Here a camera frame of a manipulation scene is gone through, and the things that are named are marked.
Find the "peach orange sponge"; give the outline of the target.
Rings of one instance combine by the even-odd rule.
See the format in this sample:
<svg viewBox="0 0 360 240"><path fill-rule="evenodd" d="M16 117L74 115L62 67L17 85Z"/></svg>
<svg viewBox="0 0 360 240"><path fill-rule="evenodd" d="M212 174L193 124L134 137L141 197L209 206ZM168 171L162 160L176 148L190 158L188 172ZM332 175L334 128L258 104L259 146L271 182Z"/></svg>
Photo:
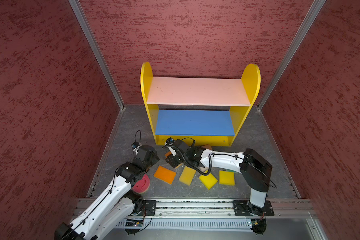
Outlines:
<svg viewBox="0 0 360 240"><path fill-rule="evenodd" d="M213 150L211 145L204 145L203 148L211 150L211 151Z"/></svg>

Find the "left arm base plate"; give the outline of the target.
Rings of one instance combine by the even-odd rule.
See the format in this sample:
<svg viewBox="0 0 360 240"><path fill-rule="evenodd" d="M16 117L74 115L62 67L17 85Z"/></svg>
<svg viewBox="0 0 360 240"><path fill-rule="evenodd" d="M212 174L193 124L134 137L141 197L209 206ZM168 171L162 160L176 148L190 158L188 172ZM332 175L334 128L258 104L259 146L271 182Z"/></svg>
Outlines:
<svg viewBox="0 0 360 240"><path fill-rule="evenodd" d="M135 203L132 216L154 216L156 212L156 200L140 200Z"/></svg>

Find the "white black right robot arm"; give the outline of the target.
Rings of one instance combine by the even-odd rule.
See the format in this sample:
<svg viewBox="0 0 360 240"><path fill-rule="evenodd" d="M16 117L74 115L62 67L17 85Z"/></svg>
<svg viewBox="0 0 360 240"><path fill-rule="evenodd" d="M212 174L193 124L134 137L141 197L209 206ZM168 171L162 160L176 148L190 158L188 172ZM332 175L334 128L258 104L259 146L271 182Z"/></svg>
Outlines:
<svg viewBox="0 0 360 240"><path fill-rule="evenodd" d="M184 164L207 176L212 168L226 169L240 173L251 188L250 200L244 207L250 216L266 216L266 198L270 187L276 188L271 180L273 166L253 149L245 152L226 153L216 152L205 147L188 146L183 140L167 139L163 149L171 154L166 157L171 166Z"/></svg>

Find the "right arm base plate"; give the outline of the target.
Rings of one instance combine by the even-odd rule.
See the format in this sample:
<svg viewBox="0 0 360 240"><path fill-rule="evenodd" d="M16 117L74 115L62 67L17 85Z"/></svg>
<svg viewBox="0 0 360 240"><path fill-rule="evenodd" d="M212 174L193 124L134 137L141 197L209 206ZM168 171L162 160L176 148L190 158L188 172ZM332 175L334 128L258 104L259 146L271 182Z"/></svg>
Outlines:
<svg viewBox="0 0 360 240"><path fill-rule="evenodd" d="M233 209L237 217L273 217L275 215L270 201L260 208L250 203L249 200L233 201Z"/></svg>

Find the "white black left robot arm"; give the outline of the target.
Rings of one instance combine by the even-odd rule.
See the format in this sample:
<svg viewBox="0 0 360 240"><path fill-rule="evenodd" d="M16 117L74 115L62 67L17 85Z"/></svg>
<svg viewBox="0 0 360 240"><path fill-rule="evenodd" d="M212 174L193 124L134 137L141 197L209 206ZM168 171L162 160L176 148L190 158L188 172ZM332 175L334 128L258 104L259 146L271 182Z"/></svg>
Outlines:
<svg viewBox="0 0 360 240"><path fill-rule="evenodd" d="M70 224L62 223L55 230L56 240L102 240L124 218L146 215L143 197L133 186L159 161L155 148L135 147L136 155L115 170L108 187Z"/></svg>

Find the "round pink smiley sponge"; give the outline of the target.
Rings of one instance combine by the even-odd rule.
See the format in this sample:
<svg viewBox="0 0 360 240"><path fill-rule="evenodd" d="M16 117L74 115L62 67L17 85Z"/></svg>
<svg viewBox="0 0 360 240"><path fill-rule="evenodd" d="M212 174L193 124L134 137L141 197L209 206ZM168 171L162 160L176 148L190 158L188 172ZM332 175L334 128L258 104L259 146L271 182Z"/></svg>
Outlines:
<svg viewBox="0 0 360 240"><path fill-rule="evenodd" d="M132 190L135 193L143 194L149 189L150 183L151 181L148 175L144 175L140 181L136 182L136 184L132 187Z"/></svg>

